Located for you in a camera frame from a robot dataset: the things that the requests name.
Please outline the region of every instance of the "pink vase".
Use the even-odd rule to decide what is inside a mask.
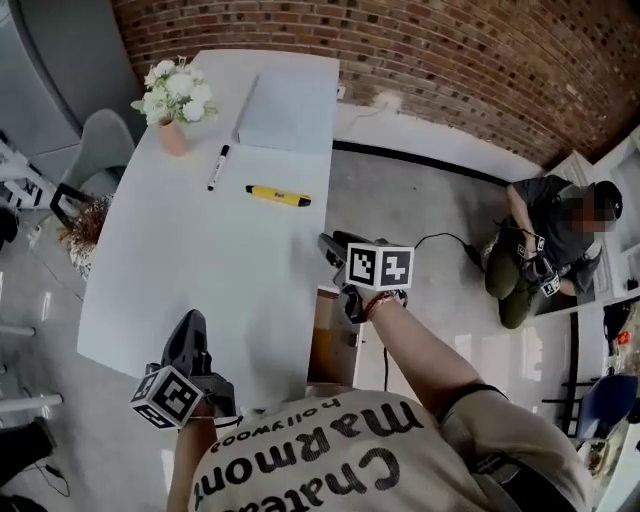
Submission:
[[[160,124],[158,127],[160,132],[160,141],[164,150],[173,156],[183,156],[187,154],[187,139],[175,121],[167,124]]]

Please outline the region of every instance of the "gray shirt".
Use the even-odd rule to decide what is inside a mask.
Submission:
[[[557,271],[569,267],[564,277],[573,282],[578,294],[582,294],[591,286],[602,254],[600,251],[595,256],[587,256],[594,235],[571,229],[572,208],[575,206],[572,202],[581,200],[586,191],[574,187],[576,193],[573,197],[561,198],[560,192],[571,185],[571,182],[557,176],[545,176],[518,181],[513,187],[527,203],[536,234],[546,240],[545,256]]]

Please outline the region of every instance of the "concrete floor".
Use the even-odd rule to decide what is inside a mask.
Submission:
[[[479,180],[379,157],[335,152],[327,230],[415,244],[422,236],[450,231],[481,247],[504,214],[503,190]],[[175,435],[159,433],[131,414],[133,378],[76,352],[84,283],[57,241],[57,221],[34,226],[41,216],[21,216],[16,241],[0,252],[0,319],[33,325],[33,338],[3,336],[0,377],[6,397],[20,386],[33,394],[59,392],[64,404],[45,411],[58,449],[52,458],[71,485],[64,499],[38,471],[11,481],[5,494],[22,494],[50,512],[140,510],[159,512],[166,500]],[[558,393],[568,357],[566,315],[543,317],[516,331],[498,323],[497,305],[483,289],[482,274],[455,240],[426,241],[418,250],[410,310],[469,359],[484,378],[525,407],[552,417],[540,400]],[[382,346],[365,329],[358,387],[382,388]],[[391,365],[390,391],[411,396]],[[6,426],[34,414],[3,415]]]

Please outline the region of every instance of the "white wall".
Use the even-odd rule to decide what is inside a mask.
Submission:
[[[541,171],[533,162],[455,128],[396,114],[386,101],[380,107],[339,103],[333,137],[427,156],[507,181],[531,178]]]

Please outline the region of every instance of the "red brick wall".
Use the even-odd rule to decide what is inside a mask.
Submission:
[[[345,101],[382,91],[542,165],[594,159],[639,111],[640,15],[626,0],[113,0],[131,62],[205,48],[341,60]]]

